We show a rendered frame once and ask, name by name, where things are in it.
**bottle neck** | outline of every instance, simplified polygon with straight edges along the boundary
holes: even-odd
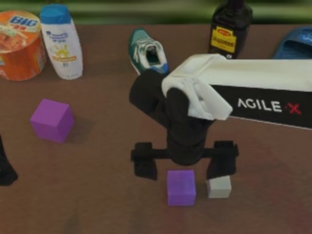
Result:
[[[226,8],[230,11],[237,12],[244,7],[244,0],[228,0],[226,3]]]

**white block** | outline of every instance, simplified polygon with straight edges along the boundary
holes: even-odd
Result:
[[[208,198],[228,198],[232,186],[230,176],[219,177],[206,181]]]

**green background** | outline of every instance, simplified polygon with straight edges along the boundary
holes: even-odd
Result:
[[[0,0],[0,11],[36,15],[45,0]],[[63,0],[76,24],[209,23],[222,0]],[[253,23],[312,23],[312,0],[247,0]]]

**red x logo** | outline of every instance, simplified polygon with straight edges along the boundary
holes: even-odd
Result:
[[[301,111],[299,110],[299,103],[297,103],[295,105],[288,103],[285,106],[285,109],[289,109],[289,108],[290,108],[289,113],[301,115]]]

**table surface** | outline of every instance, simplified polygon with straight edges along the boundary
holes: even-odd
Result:
[[[168,207],[166,172],[134,176],[130,151],[138,141],[165,147],[165,130],[130,105],[136,73],[127,54],[133,26],[78,26],[84,77],[65,81],[48,64],[25,82],[0,80],[0,133],[19,174],[0,187],[0,234],[308,234],[312,232],[312,132],[240,119],[216,122],[207,146],[234,140],[238,172],[228,199],[208,200],[208,159],[195,166],[196,205]],[[207,25],[149,25],[171,68],[208,48]],[[269,59],[298,25],[255,25],[242,59]],[[68,140],[35,136],[29,118],[43,98],[70,103],[76,118]]]

